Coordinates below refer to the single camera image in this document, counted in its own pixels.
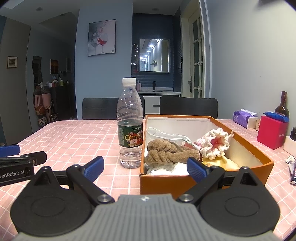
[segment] white bottle cap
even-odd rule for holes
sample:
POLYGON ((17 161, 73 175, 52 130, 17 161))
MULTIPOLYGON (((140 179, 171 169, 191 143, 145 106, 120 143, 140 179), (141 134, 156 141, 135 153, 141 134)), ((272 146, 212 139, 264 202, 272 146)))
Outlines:
POLYGON ((136 78, 122 78, 123 86, 136 86, 136 78))

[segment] orange box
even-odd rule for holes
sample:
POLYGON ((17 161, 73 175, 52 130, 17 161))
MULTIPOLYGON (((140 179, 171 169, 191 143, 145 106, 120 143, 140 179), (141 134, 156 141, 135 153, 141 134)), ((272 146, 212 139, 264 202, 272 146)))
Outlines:
MULTIPOLYGON (((192 141, 219 127, 229 134, 231 133, 230 128, 209 116, 147 115, 145 130, 148 127, 154 127, 167 133, 185 135, 192 141)), ((173 198, 176 199, 193 187, 196 182, 189 175, 146 175, 144 156, 147 154, 147 145, 151 140, 153 138, 145 131, 140 168, 141 195, 171 193, 173 198)), ((266 183, 274 162, 251 143, 234 132, 233 138, 230 139, 230 147, 225 153, 225 156, 234 161, 239 167, 250 167, 260 181, 263 184, 266 183)))

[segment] dining table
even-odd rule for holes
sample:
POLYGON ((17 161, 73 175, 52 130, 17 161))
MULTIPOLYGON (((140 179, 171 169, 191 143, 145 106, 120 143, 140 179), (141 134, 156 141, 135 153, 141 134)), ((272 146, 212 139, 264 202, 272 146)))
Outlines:
MULTIPOLYGON (((241 135, 274 161, 274 167, 265 187, 280 207, 280 218, 274 234, 285 239, 296 227, 296 188, 289 183, 289 154, 282 147, 272 150, 256 141, 258 132, 246 129, 233 120, 219 120, 241 135)), ((35 173, 42 166, 52 170, 65 170, 73 164, 84 165, 97 156, 104 158, 104 170, 94 184, 115 200, 121 194, 140 194, 140 169, 127 169, 119 161, 119 144, 116 120, 65 120, 47 124, 18 145, 22 154, 44 151, 45 164, 35 166, 35 173)), ((17 231, 10 218, 10 207, 24 186, 23 181, 0 188, 0 239, 10 241, 17 231)))

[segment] red box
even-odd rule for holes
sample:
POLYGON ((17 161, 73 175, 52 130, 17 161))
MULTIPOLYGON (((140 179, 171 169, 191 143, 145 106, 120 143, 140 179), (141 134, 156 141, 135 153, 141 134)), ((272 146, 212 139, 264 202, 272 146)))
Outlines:
POLYGON ((261 116, 257 141, 273 150, 281 147, 286 138, 288 124, 265 115, 261 116))

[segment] white crocheted item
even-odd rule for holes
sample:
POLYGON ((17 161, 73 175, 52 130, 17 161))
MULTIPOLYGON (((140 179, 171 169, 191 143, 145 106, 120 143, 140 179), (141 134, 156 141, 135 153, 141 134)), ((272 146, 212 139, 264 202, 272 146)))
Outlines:
POLYGON ((206 133, 202 138, 194 142, 199 147, 202 157, 213 160, 216 156, 221 157, 229 148, 229 138, 233 136, 233 132, 229 135, 222 128, 213 129, 206 133))

